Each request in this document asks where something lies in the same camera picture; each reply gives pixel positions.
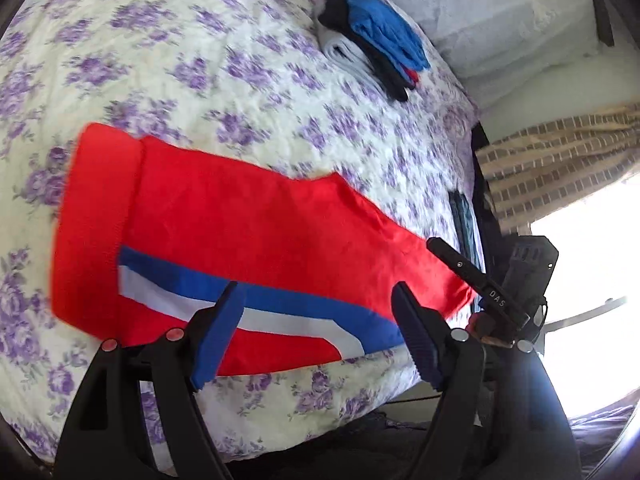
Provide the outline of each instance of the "blue stripe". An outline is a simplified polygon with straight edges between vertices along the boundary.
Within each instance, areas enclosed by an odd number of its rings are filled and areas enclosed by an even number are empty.
[[[217,301],[230,281],[154,258],[125,246],[120,249],[119,264],[129,267],[164,290],[194,300]],[[251,283],[246,285],[245,306],[291,316],[332,319],[360,340],[365,354],[404,343],[394,322],[368,308],[303,292]]]
[[[216,303],[216,317],[202,338],[191,373],[191,383],[201,390],[215,376],[231,337],[242,317],[245,302],[245,285],[237,284],[226,301]]]

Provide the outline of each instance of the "striped curtain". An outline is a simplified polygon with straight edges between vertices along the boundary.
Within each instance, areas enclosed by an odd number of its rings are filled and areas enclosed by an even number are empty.
[[[539,124],[479,150],[503,233],[640,171],[640,102]]]

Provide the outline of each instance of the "colorful fabric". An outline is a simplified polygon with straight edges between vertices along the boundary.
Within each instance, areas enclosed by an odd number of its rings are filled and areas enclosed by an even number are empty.
[[[103,124],[80,137],[52,276],[56,316],[125,346],[184,327],[230,280],[247,284],[220,376],[402,344],[390,305],[400,281],[444,317],[474,295],[337,173],[290,179]]]
[[[99,345],[50,309],[60,204],[87,124],[291,178],[336,171],[415,235],[458,246],[447,190],[472,195],[476,111],[426,38],[432,70],[405,104],[330,65],[312,32],[319,1],[26,0],[0,40],[0,412],[45,460]],[[467,319],[464,308],[449,322]],[[196,400],[232,460],[296,446],[417,380],[400,345],[319,367],[218,377]],[[166,470],[148,384],[142,398]]]
[[[347,0],[349,23],[353,31],[383,52],[408,81],[404,67],[429,68],[422,40],[393,8],[382,0]]]

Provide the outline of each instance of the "dark clothing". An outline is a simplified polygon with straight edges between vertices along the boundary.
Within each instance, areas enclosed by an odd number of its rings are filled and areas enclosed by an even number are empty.
[[[449,205],[453,215],[453,223],[456,226],[460,254],[478,269],[481,269],[480,256],[478,248],[476,248],[476,237],[474,235],[474,223],[476,221],[472,206],[466,196],[459,191],[449,191]],[[471,313],[474,312],[480,312],[480,298],[478,296],[471,303]]]
[[[396,424],[370,413],[284,451],[226,464],[236,480],[401,480],[427,436],[427,424]]]
[[[318,21],[325,27],[340,32],[360,47],[389,97],[400,102],[408,100],[405,88],[413,89],[415,86],[412,87],[404,79],[387,56],[351,30],[347,0],[326,0],[324,12],[318,16]]]

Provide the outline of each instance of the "black cloth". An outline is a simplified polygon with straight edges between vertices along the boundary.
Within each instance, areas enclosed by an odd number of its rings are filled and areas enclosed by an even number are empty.
[[[456,227],[456,236],[458,238],[458,246],[460,254],[474,264],[478,269],[481,268],[480,256],[476,247],[476,236],[474,234],[474,214],[472,206],[469,204],[466,196],[459,191],[449,191],[449,206],[453,216],[453,223]],[[476,298],[471,303],[471,313],[480,312],[480,298]]]
[[[299,446],[226,466],[234,480],[402,480],[428,426],[370,413]]]
[[[318,16],[318,21],[325,27],[340,32],[345,38],[360,47],[369,59],[376,77],[382,83],[389,97],[400,102],[406,102],[409,99],[405,89],[414,87],[398,73],[387,56],[351,29],[347,0],[326,0],[324,12]]]
[[[518,235],[503,235],[500,232],[500,224],[495,219],[494,213],[485,203],[484,194],[489,191],[476,152],[489,145],[482,124],[478,123],[472,130],[471,149],[474,152],[474,198],[473,206],[480,231],[482,252],[484,253],[484,268],[491,279],[502,283],[509,269],[511,252]]]

